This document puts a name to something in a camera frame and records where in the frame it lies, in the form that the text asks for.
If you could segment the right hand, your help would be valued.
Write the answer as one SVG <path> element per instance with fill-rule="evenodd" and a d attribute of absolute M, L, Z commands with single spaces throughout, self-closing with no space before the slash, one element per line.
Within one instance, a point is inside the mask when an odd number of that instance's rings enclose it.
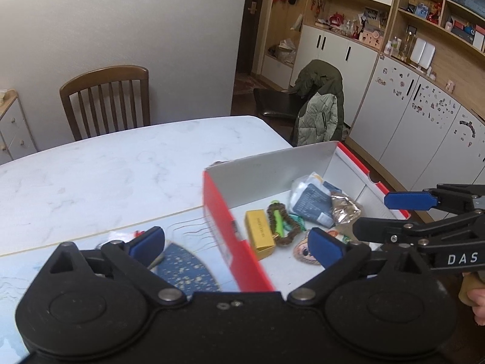
<path fill-rule="evenodd" d="M 459 299 L 466 306 L 470 306 L 478 325 L 485 324 L 485 288 L 484 281 L 478 273 L 463 273 Z"/>

